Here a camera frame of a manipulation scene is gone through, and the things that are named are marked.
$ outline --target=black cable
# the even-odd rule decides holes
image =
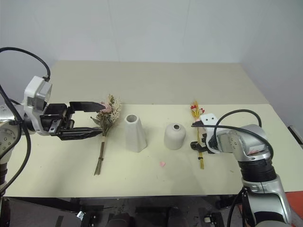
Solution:
[[[29,159],[30,156],[30,151],[31,151],[31,140],[30,140],[30,135],[29,132],[27,130],[27,127],[24,123],[24,121],[22,120],[20,114],[18,113],[18,111],[15,109],[14,105],[11,103],[11,101],[9,100],[8,96],[6,95],[6,93],[4,92],[4,90],[2,89],[2,86],[0,85],[0,94],[2,95],[5,104],[8,106],[8,108],[11,110],[11,112],[14,114],[16,120],[19,122],[19,124],[21,125],[21,128],[23,129],[23,132],[25,134],[26,140],[27,140],[27,152],[25,155],[25,158],[19,168],[19,170],[15,173],[15,175],[10,179],[10,181],[8,181],[6,183],[6,185],[4,185],[3,188],[1,188],[0,190],[0,195],[3,194],[3,192],[15,181],[15,179],[20,175],[20,173],[22,172],[22,170],[24,169],[25,165],[27,164],[27,161]]]
[[[247,134],[249,134],[251,136],[256,137],[258,140],[262,141],[263,143],[265,143],[265,145],[269,149],[271,159],[274,156],[274,150],[273,150],[273,147],[270,145],[270,143],[265,138],[263,138],[262,136],[254,133],[252,131],[249,131],[247,129],[233,127],[233,126],[226,126],[226,125],[203,125],[203,124],[196,124],[196,125],[193,124],[191,127],[233,129],[233,130],[237,130],[237,131],[241,131],[241,132],[247,133]]]
[[[41,58],[39,58],[37,55],[29,52],[29,51],[26,51],[26,50],[23,50],[23,49],[20,49],[20,48],[17,48],[17,47],[2,47],[0,48],[0,53],[3,52],[3,51],[18,51],[18,52],[22,52],[22,53],[26,53],[34,58],[36,58],[38,61],[40,61],[44,67],[46,68],[46,72],[47,72],[47,77],[43,77],[43,79],[48,82],[51,78],[51,70],[49,69],[48,65],[45,63],[44,60],[42,60]]]
[[[14,103],[14,104],[16,104],[16,105],[21,105],[19,102],[17,102],[16,100],[14,100],[14,99],[9,99],[12,103]]]
[[[254,112],[254,111],[252,111],[252,110],[247,110],[247,109],[234,110],[234,111],[228,112],[227,114],[224,114],[224,115],[218,120],[218,122],[217,122],[216,125],[219,125],[220,122],[221,122],[225,117],[227,117],[227,116],[229,116],[229,115],[232,115],[232,114],[235,114],[235,113],[241,113],[241,112],[247,112],[247,113],[250,113],[250,114],[252,114],[252,115],[255,115],[255,117],[256,117],[257,120],[258,120],[259,126],[262,128],[262,122],[261,122],[260,116],[259,116],[256,112]],[[218,142],[217,142],[217,127],[214,128],[214,141],[215,141],[215,144],[218,144]]]
[[[229,210],[228,213],[228,218],[227,218],[227,227],[231,227],[231,221],[232,221],[232,212],[233,209],[235,208],[236,202],[238,200],[238,198],[241,196],[241,194],[243,193],[243,188],[241,189],[241,191],[239,191],[239,193],[236,195],[236,197],[234,198],[233,202],[232,202],[232,206],[231,209]]]

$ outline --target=white wall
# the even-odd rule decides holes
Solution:
[[[3,45],[59,60],[239,62],[271,0],[1,0]]]
[[[303,1],[275,0],[242,65],[286,125],[303,135]]]
[[[33,1],[2,0],[0,9],[1,46],[15,46],[32,51],[50,66],[55,55],[48,45],[39,20],[32,14]],[[32,57],[18,52],[0,54],[0,79],[10,98],[23,100],[26,85],[34,75],[45,75],[44,67]]]

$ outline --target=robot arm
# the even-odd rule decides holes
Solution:
[[[204,141],[210,153],[233,153],[238,161],[243,183],[243,212],[248,224],[256,226],[269,220],[291,224],[290,207],[280,177],[272,166],[268,146],[256,137],[235,129],[218,128],[215,140],[214,126],[217,121],[214,114],[205,114],[193,126],[205,128]],[[267,140],[265,132],[257,125],[241,129]]]
[[[99,128],[74,128],[71,119],[75,111],[99,112],[105,107],[94,102],[48,104],[52,84],[40,77],[33,77],[24,92],[24,112],[27,128],[42,136],[57,136],[61,140],[80,140],[102,133]]]

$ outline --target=silver robot arm segment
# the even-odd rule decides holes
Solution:
[[[0,190],[6,184],[5,175],[7,173],[7,163],[13,151],[14,142],[18,139],[18,125],[11,124],[14,115],[6,105],[0,105]]]
[[[200,120],[205,125],[217,123],[217,118],[212,113],[201,115]],[[267,139],[263,129],[257,125],[241,128]],[[266,144],[247,133],[218,128],[216,149],[210,142],[214,128],[205,130],[205,144],[211,153],[233,153],[238,161],[244,187],[243,212],[248,224],[256,226],[269,220],[291,224],[290,207],[280,177],[272,166],[271,153]]]

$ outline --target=pink petal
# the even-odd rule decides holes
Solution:
[[[160,166],[161,166],[161,167],[164,167],[165,165],[166,165],[165,162],[160,162]]]

